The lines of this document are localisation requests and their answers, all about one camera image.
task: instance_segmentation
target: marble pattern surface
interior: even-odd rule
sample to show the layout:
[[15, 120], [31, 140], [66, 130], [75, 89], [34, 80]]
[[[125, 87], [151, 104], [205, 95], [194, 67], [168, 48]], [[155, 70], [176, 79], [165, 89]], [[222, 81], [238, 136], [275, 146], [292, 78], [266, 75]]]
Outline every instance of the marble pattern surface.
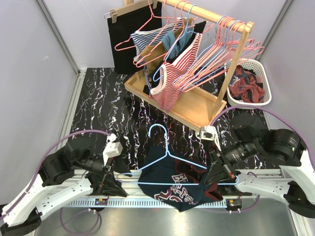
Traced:
[[[181, 152], [186, 157], [201, 160], [208, 165], [214, 164], [215, 160], [209, 156], [209, 151], [212, 149], [210, 142], [199, 139], [195, 131], [127, 92], [124, 82], [129, 77], [115, 73], [113, 68], [89, 68], [71, 131], [100, 129], [115, 133], [124, 147], [122, 157], [133, 170], [143, 166], [144, 158], [151, 146], [164, 146], [164, 133], [159, 127], [153, 129], [151, 138], [147, 135], [150, 126], [159, 123], [168, 131], [169, 146], [172, 150]], [[217, 95], [222, 82], [223, 77], [218, 77], [205, 83], [202, 88]], [[261, 111], [238, 109], [228, 112], [215, 124], [222, 148], [235, 141], [229, 122], [239, 113], [249, 113], [266, 123]], [[107, 137], [100, 134], [85, 135], [89, 135], [95, 141], [94, 152], [102, 153]], [[238, 169], [264, 168], [275, 168], [275, 166], [264, 161], [259, 155], [238, 164]]]

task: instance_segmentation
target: wooden rod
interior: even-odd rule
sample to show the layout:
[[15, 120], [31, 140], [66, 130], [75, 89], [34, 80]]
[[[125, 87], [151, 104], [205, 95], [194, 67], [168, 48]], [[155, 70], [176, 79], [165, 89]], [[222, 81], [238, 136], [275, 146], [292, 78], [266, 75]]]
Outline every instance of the wooden rod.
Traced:
[[[248, 22], [247, 26], [252, 29], [253, 26], [254, 26], [254, 23], [253, 22]], [[230, 67], [229, 67], [229, 69], [227, 71], [226, 77], [225, 77], [225, 79], [223, 81], [223, 84], [222, 84], [221, 90], [219, 92], [218, 98], [216, 100], [216, 103], [215, 103], [215, 105], [214, 105], [214, 107], [212, 109], [212, 112], [210, 114], [208, 113], [209, 121], [213, 120], [213, 118], [216, 116], [216, 114], [217, 114], [217, 112], [219, 110], [219, 107], [220, 107], [221, 102], [223, 100], [223, 97], [224, 97], [224, 95], [226, 93], [226, 90], [227, 90], [227, 88], [228, 88], [228, 86], [230, 84], [230, 81], [232, 79], [232, 76], [234, 74], [236, 66], [237, 66], [237, 64], [238, 64], [238, 62], [240, 60], [240, 57], [242, 55], [243, 49], [244, 49], [244, 47], [246, 45], [246, 42], [248, 40], [249, 35], [250, 35], [250, 33], [248, 31], [244, 31], [242, 33], [242, 37], [241, 37], [240, 43], [237, 46], [237, 49], [235, 51], [235, 54], [234, 54], [234, 57], [232, 59], [231, 65], [230, 65]]]
[[[165, 2], [165, 4], [167, 4], [167, 5], [169, 5], [169, 6], [173, 6], [173, 7], [175, 7], [176, 4], [177, 4], [178, 2], [180, 2], [180, 0], [158, 0], [158, 1], [159, 1], [159, 2], [162, 2], [162, 3]], [[177, 8], [178, 8], [178, 9], [182, 9], [182, 7], [183, 7], [184, 4], [185, 4], [184, 1], [180, 2], [180, 3], [177, 5]], [[185, 12], [188, 12], [189, 9], [191, 8], [191, 6], [192, 6], [192, 4], [186, 3], [185, 6], [184, 6], [184, 8], [183, 8], [183, 10], [184, 10]], [[208, 10], [205, 10], [205, 9], [203, 9], [203, 8], [201, 8], [201, 7], [198, 7], [198, 6], [192, 7], [190, 13], [191, 13], [192, 15], [199, 16], [199, 17], [201, 17], [201, 18], [203, 18], [203, 19], [205, 19], [205, 20], [211, 21], [211, 22], [213, 22], [213, 23], [217, 23], [217, 22], [219, 21], [219, 19], [222, 17], [221, 15], [219, 15], [219, 14], [217, 14], [217, 13], [214, 13], [214, 12], [211, 12], [211, 11], [208, 11]], [[233, 24], [233, 23], [234, 23], [234, 20], [231, 20], [231, 21], [227, 24], [226, 27], [228, 28], [228, 27], [229, 27], [231, 24]], [[236, 28], [237, 28], [237, 24], [235, 24], [234, 26], [232, 26], [232, 30], [235, 30]], [[240, 26], [240, 27], [237, 29], [237, 32], [243, 33], [245, 30], [250, 33], [252, 29], [251, 29], [250, 26], [242, 25], [242, 26]]]

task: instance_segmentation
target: metal corner frame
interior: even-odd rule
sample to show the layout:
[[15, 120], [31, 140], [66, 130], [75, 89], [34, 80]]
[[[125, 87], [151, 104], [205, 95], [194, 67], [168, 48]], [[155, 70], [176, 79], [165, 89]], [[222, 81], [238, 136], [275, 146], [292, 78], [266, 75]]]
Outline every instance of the metal corner frame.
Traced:
[[37, 6], [39, 8], [39, 10], [41, 11], [41, 13], [43, 14], [50, 30], [52, 31], [55, 39], [57, 40], [59, 46], [61, 47], [65, 57], [67, 58], [67, 60], [70, 63], [70, 66], [72, 67], [74, 73], [76, 74], [76, 76], [79, 75], [80, 73], [80, 68], [78, 67], [77, 63], [75, 62], [70, 50], [68, 49], [66, 43], [64, 42], [63, 37], [61, 36], [57, 25], [50, 13], [50, 11], [48, 10], [44, 0], [34, 0], [37, 3]]
[[[295, 0], [285, 0], [285, 3], [283, 4], [279, 14], [277, 15], [271, 29], [269, 30], [267, 37], [265, 38], [264, 42], [262, 43], [262, 46], [265, 47], [265, 51], [266, 48], [268, 47], [269, 43], [271, 42], [272, 38], [274, 37], [274, 35], [276, 34], [277, 30], [279, 29], [282, 21], [284, 20], [285, 16], [287, 15], [287, 13], [289, 12], [290, 8], [292, 7], [293, 3]], [[260, 61], [262, 55], [264, 54], [261, 53], [258, 56], [255, 57], [255, 60]]]

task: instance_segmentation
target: blue and white striped shirt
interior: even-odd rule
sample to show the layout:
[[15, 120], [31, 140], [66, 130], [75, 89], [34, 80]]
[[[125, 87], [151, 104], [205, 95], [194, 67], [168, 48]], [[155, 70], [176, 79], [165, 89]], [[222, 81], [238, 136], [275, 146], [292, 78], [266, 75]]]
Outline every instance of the blue and white striped shirt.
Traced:
[[[163, 29], [163, 31], [154, 40], [154, 42], [151, 43], [151, 46], [155, 46], [159, 42], [161, 42], [161, 40], [164, 38], [164, 36], [167, 34], [167, 32], [173, 30], [174, 28], [175, 28], [174, 30], [176, 30], [178, 27], [180, 27], [182, 25], [183, 25], [183, 22], [179, 21], [179, 22], [176, 22], [176, 25], [175, 25], [175, 23], [171, 23], [171, 24], [167, 25], [165, 27], [165, 29], [159, 28], [159, 29], [154, 29], [151, 31], [138, 31], [137, 30], [135, 33], [132, 33], [130, 36], [133, 40], [134, 45], [136, 46], [137, 56], [145, 49], [146, 46], [148, 46], [152, 42], [152, 40], [158, 35], [158, 33], [161, 32], [162, 29]], [[151, 90], [152, 86], [151, 86], [151, 83], [149, 83], [150, 77], [146, 73], [147, 72], [146, 66], [143, 67], [143, 71], [144, 71], [146, 83], [149, 87], [149, 90]]]

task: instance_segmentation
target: wooden rack base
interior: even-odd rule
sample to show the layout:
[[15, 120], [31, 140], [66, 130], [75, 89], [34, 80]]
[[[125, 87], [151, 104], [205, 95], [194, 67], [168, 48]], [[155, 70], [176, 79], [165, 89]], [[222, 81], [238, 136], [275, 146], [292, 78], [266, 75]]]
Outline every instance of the wooden rack base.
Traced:
[[[158, 108], [158, 104], [143, 92], [145, 78], [143, 71], [135, 73], [129, 80], [125, 82], [127, 91], [133, 93], [137, 97], [148, 102], [150, 105]], [[216, 103], [217, 97], [206, 92], [201, 88], [194, 88], [189, 92], [184, 92], [176, 102], [174, 109], [164, 113], [188, 126], [189, 128], [198, 131], [201, 127], [210, 124], [208, 114]], [[221, 101], [220, 108], [217, 112], [220, 113], [226, 105], [226, 101]]]

